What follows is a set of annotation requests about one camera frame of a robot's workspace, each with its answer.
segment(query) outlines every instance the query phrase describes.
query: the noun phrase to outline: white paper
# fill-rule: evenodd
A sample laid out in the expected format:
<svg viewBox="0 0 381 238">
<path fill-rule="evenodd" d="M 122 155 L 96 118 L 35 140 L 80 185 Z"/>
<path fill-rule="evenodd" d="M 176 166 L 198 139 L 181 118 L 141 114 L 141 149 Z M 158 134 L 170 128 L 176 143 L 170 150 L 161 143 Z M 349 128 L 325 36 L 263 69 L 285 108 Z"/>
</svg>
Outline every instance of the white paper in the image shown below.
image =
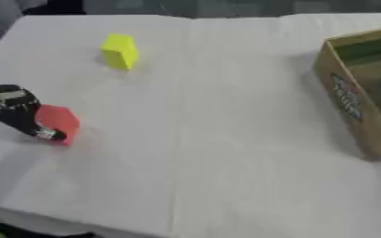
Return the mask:
<svg viewBox="0 0 381 238">
<path fill-rule="evenodd" d="M 0 84 L 82 126 L 63 149 L 0 124 L 0 207 L 170 237 L 381 237 L 381 163 L 359 159 L 310 72 L 324 38 L 380 27 L 381 14 L 24 18 L 0 42 Z M 133 71 L 103 64 L 107 33 L 135 37 Z"/>
</svg>

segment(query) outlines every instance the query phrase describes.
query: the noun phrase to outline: cardboard box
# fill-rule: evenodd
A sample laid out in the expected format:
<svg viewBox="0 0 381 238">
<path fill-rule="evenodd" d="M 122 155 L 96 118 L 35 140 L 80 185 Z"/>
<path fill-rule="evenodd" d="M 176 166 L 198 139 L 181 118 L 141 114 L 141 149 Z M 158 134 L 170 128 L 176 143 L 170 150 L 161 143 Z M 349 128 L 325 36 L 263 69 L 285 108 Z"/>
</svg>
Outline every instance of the cardboard box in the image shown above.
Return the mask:
<svg viewBox="0 0 381 238">
<path fill-rule="evenodd" d="M 381 30 L 325 41 L 315 62 L 368 160 L 381 160 Z"/>
</svg>

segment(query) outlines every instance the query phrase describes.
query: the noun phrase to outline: cube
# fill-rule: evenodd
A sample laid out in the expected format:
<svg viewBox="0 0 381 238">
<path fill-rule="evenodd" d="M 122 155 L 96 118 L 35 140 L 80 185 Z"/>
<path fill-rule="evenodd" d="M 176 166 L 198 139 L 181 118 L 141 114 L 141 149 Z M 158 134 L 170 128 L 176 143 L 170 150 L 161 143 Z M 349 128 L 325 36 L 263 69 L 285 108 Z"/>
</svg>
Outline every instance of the cube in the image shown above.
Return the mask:
<svg viewBox="0 0 381 238">
<path fill-rule="evenodd" d="M 115 69 L 131 70 L 138 59 L 134 39 L 127 34 L 110 33 L 101 50 L 107 64 Z"/>
<path fill-rule="evenodd" d="M 37 111 L 35 119 L 43 126 L 59 129 L 66 133 L 67 138 L 59 143 L 67 146 L 72 144 L 80 125 L 79 120 L 68 108 L 46 104 L 43 104 Z"/>
</svg>

